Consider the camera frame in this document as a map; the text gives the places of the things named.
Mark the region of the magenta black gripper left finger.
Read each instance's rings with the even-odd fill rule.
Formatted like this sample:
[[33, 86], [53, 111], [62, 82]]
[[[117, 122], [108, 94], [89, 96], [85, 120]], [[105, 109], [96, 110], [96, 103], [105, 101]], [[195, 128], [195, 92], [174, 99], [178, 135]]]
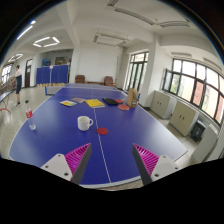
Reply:
[[56, 154], [42, 166], [42, 169], [79, 185], [91, 154], [91, 144], [87, 143], [65, 155]]

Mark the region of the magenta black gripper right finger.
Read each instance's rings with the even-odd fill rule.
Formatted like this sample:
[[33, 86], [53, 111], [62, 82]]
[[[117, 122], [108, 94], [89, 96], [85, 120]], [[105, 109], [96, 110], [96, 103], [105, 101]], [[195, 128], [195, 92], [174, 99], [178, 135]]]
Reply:
[[158, 156], [137, 144], [133, 144], [132, 154], [144, 186], [179, 170], [167, 155]]

